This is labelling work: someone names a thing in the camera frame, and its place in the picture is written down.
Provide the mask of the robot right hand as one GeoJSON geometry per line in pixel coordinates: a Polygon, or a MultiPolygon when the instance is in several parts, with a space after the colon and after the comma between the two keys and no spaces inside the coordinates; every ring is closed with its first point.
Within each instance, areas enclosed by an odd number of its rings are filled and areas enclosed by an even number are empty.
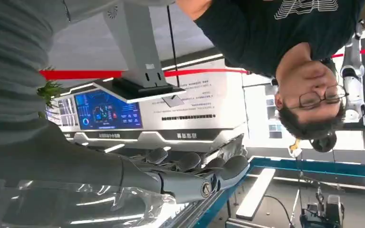
{"type": "Polygon", "coordinates": [[[75,190],[85,184],[102,185],[112,192],[135,187],[169,194],[185,203],[234,186],[248,169],[248,161],[238,155],[220,168],[198,174],[171,171],[70,143],[47,120],[0,123],[0,181],[9,188],[20,187],[28,180],[33,185],[75,190]]]}

